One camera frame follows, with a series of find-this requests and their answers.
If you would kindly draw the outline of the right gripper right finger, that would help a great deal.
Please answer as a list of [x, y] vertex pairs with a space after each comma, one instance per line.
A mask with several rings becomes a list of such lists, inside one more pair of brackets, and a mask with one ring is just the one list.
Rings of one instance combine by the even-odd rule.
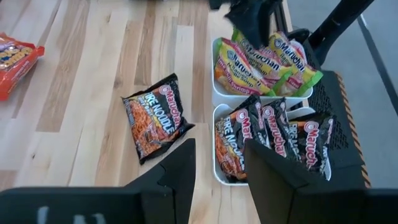
[[244, 166], [262, 224], [398, 224], [398, 189], [334, 184], [253, 139]]

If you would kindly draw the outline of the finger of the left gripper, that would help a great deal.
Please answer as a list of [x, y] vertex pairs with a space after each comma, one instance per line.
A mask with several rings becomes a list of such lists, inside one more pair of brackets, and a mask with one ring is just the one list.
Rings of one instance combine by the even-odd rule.
[[263, 44], [269, 42], [270, 19], [274, 12], [274, 0], [264, 0], [261, 6], [261, 40]]
[[225, 17], [239, 30], [253, 47], [261, 46], [258, 14], [261, 0], [231, 0]]

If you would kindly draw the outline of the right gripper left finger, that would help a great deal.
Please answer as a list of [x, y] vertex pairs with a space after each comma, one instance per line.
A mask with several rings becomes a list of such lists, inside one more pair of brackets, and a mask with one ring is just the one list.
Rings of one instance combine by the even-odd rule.
[[195, 139], [123, 187], [18, 187], [0, 192], [0, 224], [187, 224]]

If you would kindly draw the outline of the lime chili shrimp ramen pack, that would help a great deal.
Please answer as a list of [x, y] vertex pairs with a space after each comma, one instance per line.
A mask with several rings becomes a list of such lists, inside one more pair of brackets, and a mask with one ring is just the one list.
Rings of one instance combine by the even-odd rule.
[[282, 65], [288, 67], [289, 77], [276, 88], [280, 96], [300, 97], [317, 84], [323, 74], [310, 66], [304, 55], [282, 32], [275, 32], [269, 37], [269, 47], [280, 58]]
[[276, 96], [265, 79], [249, 64], [238, 44], [220, 37], [215, 41], [214, 78], [234, 95]]
[[231, 40], [244, 52], [249, 64], [260, 74], [266, 85], [277, 96], [288, 96], [283, 85], [292, 74], [292, 66], [284, 65], [269, 47], [255, 49], [237, 28], [233, 29]]

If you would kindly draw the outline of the black fire noodle pack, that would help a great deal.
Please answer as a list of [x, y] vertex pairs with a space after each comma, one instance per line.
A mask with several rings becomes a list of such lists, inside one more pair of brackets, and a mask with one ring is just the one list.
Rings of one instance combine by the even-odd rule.
[[215, 122], [215, 156], [229, 182], [245, 182], [244, 143], [254, 139], [269, 145], [259, 96], [251, 95], [234, 111]]
[[289, 124], [285, 98], [262, 106], [261, 112], [271, 149], [284, 158], [290, 156], [292, 152], [289, 144]]
[[331, 179], [328, 148], [335, 117], [312, 113], [289, 121], [289, 136], [296, 160], [309, 172]]
[[183, 116], [178, 77], [174, 73], [121, 99], [141, 165], [167, 152], [195, 126]]

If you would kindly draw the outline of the black mat with striped edge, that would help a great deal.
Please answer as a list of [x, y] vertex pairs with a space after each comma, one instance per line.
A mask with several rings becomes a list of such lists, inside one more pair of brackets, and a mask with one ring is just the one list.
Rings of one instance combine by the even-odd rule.
[[370, 188], [371, 181], [341, 75], [324, 70], [323, 78], [313, 87], [308, 104], [317, 112], [327, 111], [335, 117], [328, 149], [330, 182], [339, 187]]

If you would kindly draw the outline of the black padded stand pole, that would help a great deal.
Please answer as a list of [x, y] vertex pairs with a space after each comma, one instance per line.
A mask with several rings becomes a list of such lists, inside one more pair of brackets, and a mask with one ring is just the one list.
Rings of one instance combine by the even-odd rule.
[[362, 14], [374, 0], [341, 0], [321, 25], [310, 34], [308, 29], [297, 29], [287, 34], [301, 44], [311, 46], [320, 65], [338, 37]]

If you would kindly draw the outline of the white plastic bin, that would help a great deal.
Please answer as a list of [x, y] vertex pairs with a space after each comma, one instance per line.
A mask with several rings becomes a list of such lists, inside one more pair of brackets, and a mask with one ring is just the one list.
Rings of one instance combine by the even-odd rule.
[[[227, 104], [219, 104], [218, 106], [215, 107], [213, 110], [213, 126], [212, 126], [212, 158], [213, 158], [213, 175], [215, 179], [227, 186], [248, 186], [248, 183], [245, 182], [230, 182], [226, 176], [224, 175], [223, 171], [220, 168], [220, 165], [218, 164], [218, 161], [216, 159], [216, 138], [215, 138], [215, 123], [219, 118], [222, 118], [226, 115], [228, 115], [230, 112], [232, 112], [233, 109], [230, 108]], [[292, 111], [287, 112], [287, 117], [288, 119], [295, 119], [299, 118], [302, 116], [306, 116], [309, 114], [314, 114], [315, 110], [311, 107], [301, 107], [299, 109], [295, 109]]]
[[[247, 95], [234, 95], [228, 93], [225, 88], [215, 79], [215, 63], [218, 59], [218, 51], [219, 51], [219, 42], [221, 37], [216, 38], [212, 42], [211, 46], [211, 56], [212, 56], [212, 69], [211, 69], [211, 85], [212, 85], [212, 104], [213, 106], [218, 106], [219, 104], [226, 104], [231, 108], [235, 108], [240, 105], [248, 96]], [[307, 101], [311, 95], [313, 94], [313, 87], [308, 89], [302, 96], [300, 97], [292, 97], [287, 96], [286, 105], [288, 108], [291, 108], [303, 101]]]

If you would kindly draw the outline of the red orange ramen pack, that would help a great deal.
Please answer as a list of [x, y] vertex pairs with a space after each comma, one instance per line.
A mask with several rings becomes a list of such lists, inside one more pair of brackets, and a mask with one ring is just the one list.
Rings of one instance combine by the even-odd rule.
[[0, 101], [6, 101], [19, 81], [43, 56], [45, 47], [0, 33]]

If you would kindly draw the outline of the black aluminium table frame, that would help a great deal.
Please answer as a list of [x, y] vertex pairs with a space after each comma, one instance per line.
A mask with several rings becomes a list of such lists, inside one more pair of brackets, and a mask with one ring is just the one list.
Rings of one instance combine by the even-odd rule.
[[286, 36], [293, 31], [287, 0], [271, 0], [271, 33], [283, 32]]

